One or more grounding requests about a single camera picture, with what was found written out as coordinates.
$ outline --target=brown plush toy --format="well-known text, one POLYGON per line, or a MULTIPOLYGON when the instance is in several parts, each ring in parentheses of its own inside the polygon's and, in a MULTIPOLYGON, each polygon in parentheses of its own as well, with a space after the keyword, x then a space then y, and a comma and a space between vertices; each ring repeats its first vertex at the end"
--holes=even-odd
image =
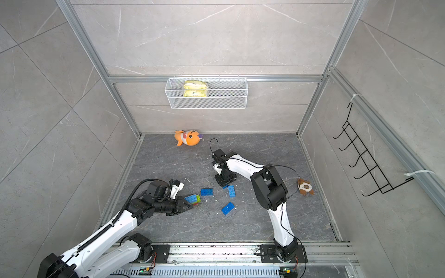
POLYGON ((314 190, 312 189, 312 185, 309 183, 309 181, 299 179, 297 183, 301 194, 306 195, 306 193, 310 193, 314 195, 314 190))

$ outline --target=toy brick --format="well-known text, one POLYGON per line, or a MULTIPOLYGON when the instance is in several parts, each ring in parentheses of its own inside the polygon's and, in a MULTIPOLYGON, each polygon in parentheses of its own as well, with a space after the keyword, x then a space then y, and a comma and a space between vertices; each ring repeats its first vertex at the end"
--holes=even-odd
POLYGON ((188 197, 185 197, 184 199, 186 199, 190 204, 194 204, 198 201, 198 198, 196 197, 196 194, 190 195, 188 197))
POLYGON ((225 207, 222 208, 222 213, 224 215, 227 215, 231 210, 233 210, 233 208, 235 207, 234 204, 232 204, 232 202, 229 202, 225 207))
POLYGON ((201 189, 201 195, 202 196, 212 196, 213 189, 212 188, 203 188, 203 189, 201 189))
POLYGON ((236 196, 236 194, 235 194, 235 188, 233 187, 233 185, 229 185, 229 186, 227 187, 227 189, 229 190, 229 196, 230 196, 230 198, 233 198, 233 197, 236 196))
POLYGON ((193 203, 193 205, 198 204, 201 201, 201 197, 199 195, 196 195, 196 202, 193 203))

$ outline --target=yellow package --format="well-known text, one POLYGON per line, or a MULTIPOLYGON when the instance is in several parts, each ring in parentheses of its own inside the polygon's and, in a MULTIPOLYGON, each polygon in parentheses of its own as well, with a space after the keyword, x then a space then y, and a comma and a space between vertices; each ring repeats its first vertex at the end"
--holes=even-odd
POLYGON ((184 92, 184 96, 185 97, 206 97, 207 90, 203 90, 203 91, 187 90, 184 92))
POLYGON ((209 86, 206 82, 198 80, 187 80, 184 83, 185 97, 206 97, 209 86))
POLYGON ((207 90, 209 86, 206 82, 201 82, 198 80, 187 80, 184 83, 184 89, 186 90, 207 90))

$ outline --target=marble floor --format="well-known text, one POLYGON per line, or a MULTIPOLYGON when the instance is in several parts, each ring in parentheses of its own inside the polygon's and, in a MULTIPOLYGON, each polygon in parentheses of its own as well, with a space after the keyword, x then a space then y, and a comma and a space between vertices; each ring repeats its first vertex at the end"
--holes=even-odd
MULTIPOLYGON (((149 134, 141 145, 116 211, 123 205, 135 185, 144 178, 165 181, 178 179, 185 183, 179 195, 200 194, 201 188, 213 188, 213 196, 202 196, 192 210, 176 216, 155 214, 133 232, 139 232, 154 242, 253 242, 272 241, 274 234, 270 218, 260 206, 251 181, 242 176, 232 184, 236 197, 229 198, 214 179, 209 149, 211 138, 217 138, 225 152, 235 151, 258 164, 276 163, 293 167, 301 178, 313 181, 301 146, 295 134, 204 134, 196 146, 176 146, 173 134, 149 134), (228 215, 221 209, 235 205, 228 215)), ((293 171, 279 167, 288 188, 288 196, 297 190, 293 171)), ((336 241, 323 206, 321 193, 303 196, 296 193, 287 201, 287 213, 295 235, 302 241, 336 241)))

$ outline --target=wire basket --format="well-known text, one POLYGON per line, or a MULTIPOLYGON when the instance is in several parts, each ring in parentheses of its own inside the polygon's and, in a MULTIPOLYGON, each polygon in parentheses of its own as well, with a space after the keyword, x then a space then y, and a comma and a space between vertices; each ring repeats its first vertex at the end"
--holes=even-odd
POLYGON ((243 109, 247 105, 247 78, 245 77, 205 77, 199 81, 209 86, 206 97, 184 97, 183 88, 189 77, 169 78, 166 95, 172 109, 243 109))

